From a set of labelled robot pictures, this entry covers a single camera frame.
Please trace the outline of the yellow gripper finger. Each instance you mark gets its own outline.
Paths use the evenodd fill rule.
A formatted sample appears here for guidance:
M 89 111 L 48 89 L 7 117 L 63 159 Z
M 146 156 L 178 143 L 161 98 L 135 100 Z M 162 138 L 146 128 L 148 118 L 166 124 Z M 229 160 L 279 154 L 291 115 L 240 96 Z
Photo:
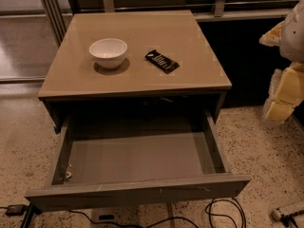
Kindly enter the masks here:
M 275 25 L 273 28 L 271 28 L 269 31 L 267 31 L 260 37 L 259 42 L 263 46 L 278 47 L 280 44 L 282 25 L 282 22 Z
M 304 64 L 292 62 L 284 70 L 275 70 L 264 105 L 264 117 L 282 124 L 303 101 Z

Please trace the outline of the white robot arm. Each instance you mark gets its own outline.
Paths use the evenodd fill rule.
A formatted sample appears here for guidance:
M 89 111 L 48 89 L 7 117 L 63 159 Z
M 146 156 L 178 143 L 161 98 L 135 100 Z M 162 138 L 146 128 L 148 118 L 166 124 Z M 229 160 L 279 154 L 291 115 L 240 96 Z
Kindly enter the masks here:
M 291 61 L 284 70 L 275 70 L 263 108 L 265 119 L 283 124 L 304 101 L 304 0 L 294 6 L 284 21 L 263 34 L 259 42 L 279 47 L 280 55 Z

